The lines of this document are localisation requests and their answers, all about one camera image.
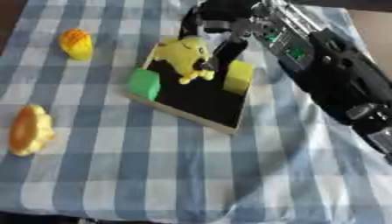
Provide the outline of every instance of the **yellow block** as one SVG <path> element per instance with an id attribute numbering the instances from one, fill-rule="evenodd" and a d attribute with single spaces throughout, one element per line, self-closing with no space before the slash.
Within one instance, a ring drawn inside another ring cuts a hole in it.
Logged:
<path id="1" fill-rule="evenodd" d="M 228 68 L 223 89 L 238 95 L 245 95 L 254 69 L 255 67 L 249 63 L 234 60 Z"/>

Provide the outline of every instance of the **green cube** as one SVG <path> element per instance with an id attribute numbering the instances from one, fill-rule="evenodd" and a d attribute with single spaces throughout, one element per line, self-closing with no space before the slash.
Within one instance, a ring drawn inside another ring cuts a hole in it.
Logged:
<path id="1" fill-rule="evenodd" d="M 160 88 L 159 74 L 142 68 L 138 68 L 128 81 L 128 90 L 132 94 L 142 96 L 150 101 L 155 101 Z"/>

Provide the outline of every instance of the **orange flower toy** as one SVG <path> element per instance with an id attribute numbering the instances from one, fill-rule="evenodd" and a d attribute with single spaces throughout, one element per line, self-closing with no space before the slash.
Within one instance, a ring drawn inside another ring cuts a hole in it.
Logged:
<path id="1" fill-rule="evenodd" d="M 10 130 L 10 151 L 20 157 L 42 150 L 54 137 L 52 118 L 38 105 L 19 110 Z"/>
<path id="2" fill-rule="evenodd" d="M 59 38 L 61 49 L 74 60 L 89 60 L 93 56 L 91 36 L 81 29 L 71 29 Z"/>

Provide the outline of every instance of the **table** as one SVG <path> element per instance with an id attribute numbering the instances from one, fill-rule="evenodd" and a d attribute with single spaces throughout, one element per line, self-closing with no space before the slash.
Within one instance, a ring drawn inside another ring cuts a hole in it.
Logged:
<path id="1" fill-rule="evenodd" d="M 326 117 L 255 41 L 241 127 L 227 136 L 123 97 L 124 83 L 194 0 L 29 1 L 0 59 L 0 210 L 181 223 L 389 223 L 392 169 Z M 363 43 L 344 10 L 310 16 Z M 92 33 L 91 61 L 59 35 Z M 8 153 L 22 105 L 39 104 L 56 138 Z"/>

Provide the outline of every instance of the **yellow stuffed toy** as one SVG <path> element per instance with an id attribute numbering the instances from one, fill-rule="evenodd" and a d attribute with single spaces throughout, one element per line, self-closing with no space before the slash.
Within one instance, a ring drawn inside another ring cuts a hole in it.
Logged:
<path id="1" fill-rule="evenodd" d="M 168 38 L 160 42 L 154 52 L 154 60 L 166 60 L 176 72 L 183 77 L 180 84 L 188 84 L 197 77 L 210 81 L 214 78 L 214 71 L 195 70 L 195 63 L 208 61 L 206 43 L 201 38 Z"/>

